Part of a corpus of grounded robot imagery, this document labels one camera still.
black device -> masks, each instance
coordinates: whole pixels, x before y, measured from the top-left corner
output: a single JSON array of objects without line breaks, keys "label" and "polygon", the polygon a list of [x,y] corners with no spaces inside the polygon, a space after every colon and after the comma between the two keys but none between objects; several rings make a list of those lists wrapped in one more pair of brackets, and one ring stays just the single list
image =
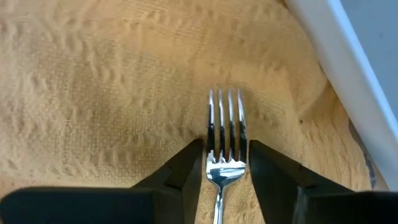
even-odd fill
[{"label": "black device", "polygon": [[[31,187],[5,196],[3,224],[194,223],[204,141],[197,139],[130,189]],[[398,223],[398,194],[353,192],[265,144],[249,143],[267,224]]]}]

white plastic edge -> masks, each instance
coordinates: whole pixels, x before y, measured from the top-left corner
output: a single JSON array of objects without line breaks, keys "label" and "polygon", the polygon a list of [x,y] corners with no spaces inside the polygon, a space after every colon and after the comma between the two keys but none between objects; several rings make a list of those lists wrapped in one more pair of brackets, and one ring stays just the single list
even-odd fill
[{"label": "white plastic edge", "polygon": [[398,122],[341,2],[286,1],[388,187],[398,190]]}]

fork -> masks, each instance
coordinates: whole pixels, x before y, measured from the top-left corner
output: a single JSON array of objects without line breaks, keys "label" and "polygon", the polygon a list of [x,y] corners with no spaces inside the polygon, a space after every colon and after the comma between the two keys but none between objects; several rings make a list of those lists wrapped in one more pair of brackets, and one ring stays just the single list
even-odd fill
[{"label": "fork", "polygon": [[217,186],[217,198],[213,224],[223,222],[223,196],[229,184],[241,178],[246,167],[246,122],[244,117],[243,101],[241,91],[238,90],[238,118],[239,118],[239,149],[235,144],[235,123],[233,93],[228,90],[228,111],[229,111],[229,145],[230,151],[227,157],[225,148],[225,125],[224,125],[224,106],[223,92],[218,90],[218,106],[220,119],[220,158],[215,156],[215,104],[213,90],[209,94],[209,120],[207,127],[206,145],[206,177]]}]

wrinkled fabric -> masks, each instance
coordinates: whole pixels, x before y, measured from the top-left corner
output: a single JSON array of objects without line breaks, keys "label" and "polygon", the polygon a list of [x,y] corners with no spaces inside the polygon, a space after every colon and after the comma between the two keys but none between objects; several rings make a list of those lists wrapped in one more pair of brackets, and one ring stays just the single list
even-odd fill
[{"label": "wrinkled fabric", "polygon": [[[258,139],[351,189],[363,153],[310,41],[276,0],[0,0],[0,195],[130,187],[206,135],[210,88]],[[216,189],[203,176],[197,223]],[[249,172],[225,223],[263,223]]]}]

fork tine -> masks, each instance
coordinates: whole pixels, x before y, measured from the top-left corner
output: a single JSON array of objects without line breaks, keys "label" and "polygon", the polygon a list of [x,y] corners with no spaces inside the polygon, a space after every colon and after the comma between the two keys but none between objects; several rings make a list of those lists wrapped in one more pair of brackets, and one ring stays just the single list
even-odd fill
[{"label": "fork tine", "polygon": [[224,105],[223,105],[223,91],[218,90],[218,106],[220,113],[220,155],[222,158],[226,159],[225,150],[225,125],[224,125]]},{"label": "fork tine", "polygon": [[242,162],[246,162],[246,151],[248,149],[248,140],[246,138],[246,120],[244,117],[244,108],[242,101],[241,90],[238,90],[238,111],[239,111],[239,159]]},{"label": "fork tine", "polygon": [[229,145],[231,151],[229,152],[229,159],[236,158],[235,148],[235,119],[234,119],[234,103],[232,101],[232,90],[228,90],[228,110],[229,110]]},{"label": "fork tine", "polygon": [[214,125],[214,97],[213,90],[209,92],[209,120],[207,125],[207,153],[215,151],[215,125]]}]

